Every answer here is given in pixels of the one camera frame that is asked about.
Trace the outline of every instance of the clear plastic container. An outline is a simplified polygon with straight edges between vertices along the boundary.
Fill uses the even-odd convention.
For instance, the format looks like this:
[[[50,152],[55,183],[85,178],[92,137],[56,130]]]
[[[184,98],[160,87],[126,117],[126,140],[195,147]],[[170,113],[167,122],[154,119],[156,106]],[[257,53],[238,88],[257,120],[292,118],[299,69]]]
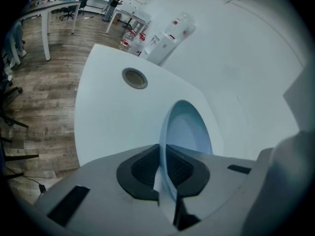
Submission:
[[[132,30],[127,31],[120,41],[119,50],[127,52],[134,39],[134,32]]]
[[[144,48],[144,36],[140,36],[139,38],[136,38],[133,42],[132,45],[130,47],[130,49],[128,50],[128,52],[130,54],[139,56]]]

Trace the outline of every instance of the black rectangular slot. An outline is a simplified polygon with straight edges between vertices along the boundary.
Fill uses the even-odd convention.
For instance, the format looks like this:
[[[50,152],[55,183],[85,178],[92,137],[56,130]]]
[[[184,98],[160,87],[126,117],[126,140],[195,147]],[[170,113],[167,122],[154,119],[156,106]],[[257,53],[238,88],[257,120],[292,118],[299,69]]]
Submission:
[[[244,173],[244,174],[249,174],[251,172],[251,170],[252,170],[251,168],[246,168],[246,167],[238,166],[238,165],[235,165],[235,164],[232,164],[232,165],[230,165],[227,168],[229,170],[237,171],[237,172]]]
[[[59,225],[65,226],[89,191],[87,187],[75,186],[48,214],[48,217]]]

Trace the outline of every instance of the white table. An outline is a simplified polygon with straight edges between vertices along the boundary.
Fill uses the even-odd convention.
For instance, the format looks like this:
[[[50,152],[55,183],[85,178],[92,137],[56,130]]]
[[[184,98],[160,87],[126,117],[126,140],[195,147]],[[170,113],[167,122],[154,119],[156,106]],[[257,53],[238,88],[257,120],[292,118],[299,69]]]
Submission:
[[[127,67],[147,77],[145,89],[126,84],[122,70]],[[178,100],[190,102],[199,111],[213,153],[222,155],[218,125],[200,90],[151,62],[95,44],[84,66],[75,102],[74,136],[80,165],[159,143],[166,114]]]
[[[108,25],[108,27],[107,27],[106,34],[108,34],[109,29],[110,29],[110,27],[112,26],[112,23],[113,23],[113,21],[114,21],[114,19],[115,19],[117,13],[125,14],[125,15],[127,15],[128,17],[130,17],[130,18],[132,18],[132,19],[135,20],[135,23],[132,25],[132,29],[133,29],[133,30],[136,29],[136,27],[137,27],[138,24],[140,24],[139,30],[137,31],[137,34],[140,33],[140,32],[142,32],[142,31],[144,30],[145,26],[147,26],[148,23],[149,23],[149,22],[143,21],[142,19],[140,19],[140,18],[134,16],[133,14],[131,14],[131,13],[129,13],[129,12],[126,12],[126,11],[124,11],[124,10],[122,10],[122,9],[116,8],[115,11],[114,11],[114,13],[113,13],[112,20],[110,21],[110,23],[109,23],[109,25]]]
[[[81,4],[80,1],[74,1],[74,0],[61,0],[61,1],[42,3],[42,4],[40,4],[34,8],[22,10],[21,15],[16,20],[16,22],[20,21],[22,19],[26,19],[29,17],[36,16],[38,14],[41,14],[41,36],[42,36],[42,40],[43,40],[44,52],[45,52],[46,60],[50,60],[48,38],[47,38],[47,34],[50,33],[50,29],[49,29],[50,17],[51,17],[50,12],[52,10],[61,9],[64,7],[76,5],[77,7],[75,10],[75,14],[74,14],[74,18],[73,18],[73,24],[72,24],[72,30],[71,30],[71,33],[73,34],[74,28],[75,28],[75,22],[77,19],[79,8],[80,8],[80,4]],[[10,32],[9,34],[10,34],[10,45],[11,45],[12,53],[13,53],[13,56],[14,56],[16,63],[19,65],[21,62],[20,62],[19,56],[18,56],[16,49],[15,49],[14,37],[13,37],[12,32]]]

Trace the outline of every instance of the white shoe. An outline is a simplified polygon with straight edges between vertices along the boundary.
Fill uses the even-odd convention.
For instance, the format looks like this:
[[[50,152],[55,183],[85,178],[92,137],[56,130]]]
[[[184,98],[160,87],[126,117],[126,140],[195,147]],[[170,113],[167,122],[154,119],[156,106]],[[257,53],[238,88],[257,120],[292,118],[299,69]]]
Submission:
[[[16,65],[15,58],[12,58],[10,61],[10,68],[13,68]]]
[[[21,57],[21,58],[23,58],[25,55],[26,55],[26,51],[25,50],[23,50],[22,52],[20,52],[20,51],[18,51],[18,55]]]

